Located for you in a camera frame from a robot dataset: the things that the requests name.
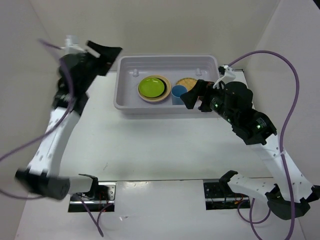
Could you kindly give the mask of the black glossy plate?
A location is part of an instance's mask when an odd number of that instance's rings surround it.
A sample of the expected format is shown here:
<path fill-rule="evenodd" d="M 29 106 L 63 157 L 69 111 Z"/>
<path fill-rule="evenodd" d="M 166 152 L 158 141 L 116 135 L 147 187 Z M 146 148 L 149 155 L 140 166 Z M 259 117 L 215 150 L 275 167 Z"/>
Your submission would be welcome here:
<path fill-rule="evenodd" d="M 158 96 L 158 97 L 162 97 L 162 96 L 164 96 L 164 95 L 166 94 L 166 92 L 167 92 L 167 90 L 168 90 L 168 81 L 167 81 L 167 79 L 164 78 L 164 77 L 158 77 L 157 79 L 159 79 L 159 80 L 163 83 L 163 85 L 164 85 L 164 90 L 163 90 L 163 92 Z"/>

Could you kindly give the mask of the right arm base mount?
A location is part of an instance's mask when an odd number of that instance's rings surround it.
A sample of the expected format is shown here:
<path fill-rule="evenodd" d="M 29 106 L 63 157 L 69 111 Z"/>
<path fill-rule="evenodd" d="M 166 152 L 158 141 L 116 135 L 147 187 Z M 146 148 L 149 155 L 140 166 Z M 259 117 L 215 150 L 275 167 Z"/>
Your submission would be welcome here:
<path fill-rule="evenodd" d="M 234 193 L 230 190 L 223 190 L 219 180 L 203 181 L 205 208 L 211 210 L 232 210 L 249 209 L 251 207 L 250 199 L 242 193 Z"/>

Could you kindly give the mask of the lime green plate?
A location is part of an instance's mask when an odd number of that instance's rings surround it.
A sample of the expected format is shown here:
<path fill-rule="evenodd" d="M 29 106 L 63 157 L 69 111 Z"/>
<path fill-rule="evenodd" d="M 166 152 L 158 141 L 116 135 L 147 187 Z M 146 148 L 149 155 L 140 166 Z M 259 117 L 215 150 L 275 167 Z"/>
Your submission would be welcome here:
<path fill-rule="evenodd" d="M 147 98 L 157 98 L 164 91 L 164 84 L 157 77 L 146 77 L 138 84 L 138 91 Z"/>

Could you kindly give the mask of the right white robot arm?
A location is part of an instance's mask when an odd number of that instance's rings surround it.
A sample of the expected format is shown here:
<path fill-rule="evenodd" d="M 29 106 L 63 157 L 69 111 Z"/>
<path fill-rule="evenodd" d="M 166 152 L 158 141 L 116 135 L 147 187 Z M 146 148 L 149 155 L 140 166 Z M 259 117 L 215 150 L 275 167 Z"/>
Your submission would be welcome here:
<path fill-rule="evenodd" d="M 320 198 L 320 187 L 310 183 L 290 155 L 280 148 L 280 139 L 271 120 L 253 108 L 253 92 L 238 81 L 220 83 L 198 80 L 181 95 L 187 109 L 200 100 L 201 112 L 215 112 L 226 120 L 232 131 L 263 161 L 274 183 L 265 183 L 230 170 L 219 179 L 219 191 L 229 197 L 241 193 L 256 198 L 282 220 L 299 218 L 310 210 L 310 203 Z"/>

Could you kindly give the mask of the blue plastic cup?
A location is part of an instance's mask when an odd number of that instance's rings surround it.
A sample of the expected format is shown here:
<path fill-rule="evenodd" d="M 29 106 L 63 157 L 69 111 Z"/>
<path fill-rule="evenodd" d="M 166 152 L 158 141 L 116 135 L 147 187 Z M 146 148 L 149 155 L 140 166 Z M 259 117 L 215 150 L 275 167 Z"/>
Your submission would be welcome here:
<path fill-rule="evenodd" d="M 184 105 L 184 102 L 181 100 L 181 95 L 187 93 L 188 90 L 183 85 L 175 85 L 171 89 L 171 102 L 173 105 Z"/>

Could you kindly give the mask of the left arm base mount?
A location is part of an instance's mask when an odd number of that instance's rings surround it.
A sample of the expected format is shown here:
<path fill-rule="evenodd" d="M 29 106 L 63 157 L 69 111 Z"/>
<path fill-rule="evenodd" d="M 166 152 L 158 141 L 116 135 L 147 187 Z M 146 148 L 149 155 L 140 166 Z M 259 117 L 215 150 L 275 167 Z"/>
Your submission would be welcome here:
<path fill-rule="evenodd" d="M 94 196 L 87 196 L 85 193 L 77 193 L 76 196 L 71 196 L 68 205 L 68 212 L 86 212 L 87 210 L 82 202 L 84 202 L 87 208 L 93 213 L 114 212 L 116 186 L 116 182 L 100 181 Z"/>

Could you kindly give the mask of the purple plastic plate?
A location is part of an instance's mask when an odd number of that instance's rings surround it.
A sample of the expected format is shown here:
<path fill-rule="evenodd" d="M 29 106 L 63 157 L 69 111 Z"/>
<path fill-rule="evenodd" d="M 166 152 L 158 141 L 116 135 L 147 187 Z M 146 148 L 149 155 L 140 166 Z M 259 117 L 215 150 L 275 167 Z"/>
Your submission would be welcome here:
<path fill-rule="evenodd" d="M 143 101 L 149 103 L 149 104 L 162 104 L 166 101 L 166 99 L 142 99 Z"/>

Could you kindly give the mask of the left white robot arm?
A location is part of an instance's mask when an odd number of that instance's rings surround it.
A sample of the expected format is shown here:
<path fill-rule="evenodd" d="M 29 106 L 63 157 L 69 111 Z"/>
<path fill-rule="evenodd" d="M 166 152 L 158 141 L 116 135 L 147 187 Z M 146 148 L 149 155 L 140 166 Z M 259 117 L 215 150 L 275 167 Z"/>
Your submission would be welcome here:
<path fill-rule="evenodd" d="M 28 192 L 40 197 L 63 200 L 67 195 L 83 194 L 88 200 L 94 200 L 100 193 L 96 176 L 59 175 L 67 143 L 89 100 L 87 90 L 97 76 L 107 75 L 123 50 L 90 40 L 86 46 L 98 56 L 76 45 L 68 45 L 65 55 L 57 57 L 59 80 L 47 130 L 26 169 L 18 169 L 15 173 L 15 179 Z"/>

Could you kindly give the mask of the cream yellow plastic plate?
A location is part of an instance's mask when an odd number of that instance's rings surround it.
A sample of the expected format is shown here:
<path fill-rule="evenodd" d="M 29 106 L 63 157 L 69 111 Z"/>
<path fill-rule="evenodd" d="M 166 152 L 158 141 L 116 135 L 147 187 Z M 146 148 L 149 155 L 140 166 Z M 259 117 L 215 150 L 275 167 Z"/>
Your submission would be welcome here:
<path fill-rule="evenodd" d="M 148 77 L 165 78 L 164 76 L 160 76 L 160 75 L 150 75 L 150 76 L 147 76 L 147 77 L 145 77 L 145 78 L 148 78 Z M 155 98 L 145 97 L 145 96 L 143 96 L 142 94 L 140 94 L 140 92 L 139 92 L 139 90 L 138 90 L 138 87 L 137 87 L 137 91 L 138 91 L 139 96 L 140 96 L 142 99 L 149 99 L 149 100 L 166 99 L 166 98 L 169 96 L 169 94 L 170 94 L 170 92 L 171 92 L 171 89 L 172 89 L 171 83 L 170 83 L 170 81 L 169 81 L 168 79 L 167 79 L 167 83 L 168 83 L 167 92 L 166 92 L 165 95 L 160 96 L 160 97 L 155 97 Z"/>

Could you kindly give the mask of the woven bamboo plate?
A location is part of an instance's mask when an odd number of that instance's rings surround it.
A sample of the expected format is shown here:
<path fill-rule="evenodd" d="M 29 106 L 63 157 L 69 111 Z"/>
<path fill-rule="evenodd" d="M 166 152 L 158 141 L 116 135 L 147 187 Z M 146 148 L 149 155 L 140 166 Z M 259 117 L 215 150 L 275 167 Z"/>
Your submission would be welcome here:
<path fill-rule="evenodd" d="M 182 85 L 186 87 L 187 92 L 189 92 L 196 85 L 197 81 L 195 78 L 186 77 L 178 80 L 175 85 Z"/>

